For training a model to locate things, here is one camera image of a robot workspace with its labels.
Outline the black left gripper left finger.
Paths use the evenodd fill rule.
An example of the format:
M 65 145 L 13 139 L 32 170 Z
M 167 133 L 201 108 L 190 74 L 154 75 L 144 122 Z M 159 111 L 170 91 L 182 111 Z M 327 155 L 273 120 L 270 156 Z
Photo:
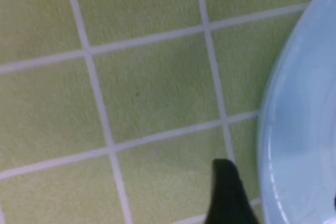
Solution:
M 226 158 L 216 158 L 212 162 L 211 200 L 205 222 L 259 223 L 236 165 Z

